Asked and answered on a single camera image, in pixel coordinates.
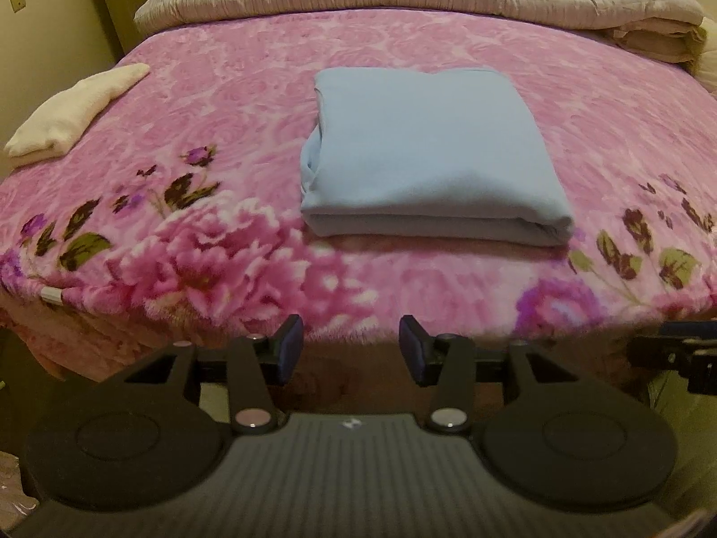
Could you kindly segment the wall light switch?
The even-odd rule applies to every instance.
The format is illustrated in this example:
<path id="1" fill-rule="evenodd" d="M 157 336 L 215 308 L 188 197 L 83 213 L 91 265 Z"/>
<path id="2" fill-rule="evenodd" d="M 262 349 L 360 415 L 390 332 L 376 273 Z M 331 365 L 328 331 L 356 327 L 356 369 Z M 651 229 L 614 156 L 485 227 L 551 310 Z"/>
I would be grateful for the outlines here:
<path id="1" fill-rule="evenodd" d="M 13 12 L 17 13 L 19 11 L 22 11 L 24 7 L 27 6 L 26 0 L 10 0 L 11 9 Z"/>

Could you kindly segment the cream quilted headboard cushion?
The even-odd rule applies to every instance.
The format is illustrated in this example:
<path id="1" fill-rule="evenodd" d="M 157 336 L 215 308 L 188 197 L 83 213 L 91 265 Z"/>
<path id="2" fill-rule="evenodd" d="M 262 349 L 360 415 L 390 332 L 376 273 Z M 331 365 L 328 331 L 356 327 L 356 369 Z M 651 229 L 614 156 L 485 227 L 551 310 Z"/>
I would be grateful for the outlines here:
<path id="1" fill-rule="evenodd" d="M 715 99 L 717 97 L 717 27 L 708 17 L 702 21 L 705 43 L 696 59 L 691 75 Z"/>

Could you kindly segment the folded beige blanket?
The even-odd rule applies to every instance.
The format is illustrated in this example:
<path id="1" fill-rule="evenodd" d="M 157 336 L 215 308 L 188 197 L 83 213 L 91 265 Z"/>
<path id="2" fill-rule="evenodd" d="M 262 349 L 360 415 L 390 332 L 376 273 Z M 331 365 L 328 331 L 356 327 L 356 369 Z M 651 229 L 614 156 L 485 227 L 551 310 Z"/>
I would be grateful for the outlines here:
<path id="1" fill-rule="evenodd" d="M 669 65 L 691 65 L 704 49 L 707 32 L 701 26 L 648 18 L 601 32 L 619 48 Z"/>

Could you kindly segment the pink floral bed blanket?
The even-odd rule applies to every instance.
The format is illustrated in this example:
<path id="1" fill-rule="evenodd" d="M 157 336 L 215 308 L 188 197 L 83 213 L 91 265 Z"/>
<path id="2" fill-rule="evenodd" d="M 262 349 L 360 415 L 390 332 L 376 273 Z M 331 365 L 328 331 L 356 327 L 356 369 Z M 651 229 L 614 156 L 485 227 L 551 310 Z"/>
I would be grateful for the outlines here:
<path id="1" fill-rule="evenodd" d="M 543 338 L 621 379 L 622 338 L 716 313 L 716 103 L 684 70 L 563 30 L 424 10 L 298 13 L 151 36 L 150 75 L 63 158 L 1 185 L 1 323 L 51 372 L 101 380 L 171 339 L 302 316 L 309 339 Z M 314 76 L 512 80 L 576 215 L 569 248 L 333 238 L 299 213 Z"/>

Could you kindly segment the light blue sweatshirt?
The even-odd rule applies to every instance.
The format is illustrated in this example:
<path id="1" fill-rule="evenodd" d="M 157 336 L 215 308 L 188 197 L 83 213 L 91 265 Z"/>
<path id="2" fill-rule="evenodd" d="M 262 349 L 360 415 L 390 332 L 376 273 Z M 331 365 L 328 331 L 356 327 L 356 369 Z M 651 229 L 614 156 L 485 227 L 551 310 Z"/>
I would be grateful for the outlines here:
<path id="1" fill-rule="evenodd" d="M 319 236 L 569 243 L 569 199 L 535 118 L 502 73 L 328 68 L 315 92 L 300 211 Z"/>

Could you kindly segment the cream white cloth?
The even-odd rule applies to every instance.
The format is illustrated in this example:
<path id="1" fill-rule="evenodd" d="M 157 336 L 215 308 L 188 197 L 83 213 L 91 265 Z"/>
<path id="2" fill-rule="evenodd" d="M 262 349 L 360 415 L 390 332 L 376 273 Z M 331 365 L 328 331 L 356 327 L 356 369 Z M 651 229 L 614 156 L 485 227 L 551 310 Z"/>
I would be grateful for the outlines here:
<path id="1" fill-rule="evenodd" d="M 108 104 L 150 74 L 146 63 L 131 63 L 79 80 L 53 95 L 16 130 L 1 152 L 12 169 L 65 156 Z"/>

